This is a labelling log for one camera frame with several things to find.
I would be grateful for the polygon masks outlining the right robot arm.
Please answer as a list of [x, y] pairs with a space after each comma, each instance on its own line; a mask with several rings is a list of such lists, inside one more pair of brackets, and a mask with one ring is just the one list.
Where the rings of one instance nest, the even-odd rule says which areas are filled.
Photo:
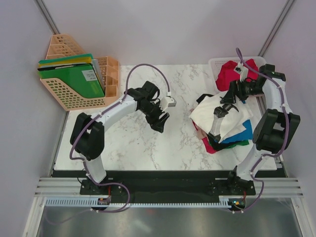
[[244, 101], [254, 95], [264, 95], [266, 99], [266, 111], [253, 132], [253, 147], [224, 181], [227, 191], [234, 195], [255, 193], [252, 188], [256, 173], [266, 160], [278, 157], [287, 149], [301, 121], [288, 105], [285, 75], [276, 72], [271, 64], [261, 66], [256, 74], [256, 80], [232, 81], [220, 101], [228, 109], [237, 99]]

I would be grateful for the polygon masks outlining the white t shirt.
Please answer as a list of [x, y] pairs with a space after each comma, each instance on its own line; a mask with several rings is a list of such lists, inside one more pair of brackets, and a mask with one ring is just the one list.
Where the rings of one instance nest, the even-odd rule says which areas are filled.
[[221, 104], [226, 93], [205, 97], [191, 112], [189, 118], [205, 133], [220, 143], [234, 128], [253, 117], [249, 105], [237, 99], [235, 104]]

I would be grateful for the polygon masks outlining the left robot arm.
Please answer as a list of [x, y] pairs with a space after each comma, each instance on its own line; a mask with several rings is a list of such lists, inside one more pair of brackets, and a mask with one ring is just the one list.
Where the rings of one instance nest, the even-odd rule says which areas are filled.
[[95, 117], [86, 113], [77, 116], [71, 134], [70, 159], [75, 160], [73, 152], [79, 154], [83, 161], [87, 176], [92, 181], [91, 188], [97, 194], [104, 194], [108, 190], [107, 174], [103, 168], [101, 153], [105, 145], [105, 132], [125, 116], [141, 111], [152, 130], [163, 133], [169, 113], [166, 109], [176, 106], [176, 100], [168, 92], [165, 97], [155, 99], [160, 90], [153, 83], [147, 81], [141, 88], [129, 88], [117, 101], [99, 111]]

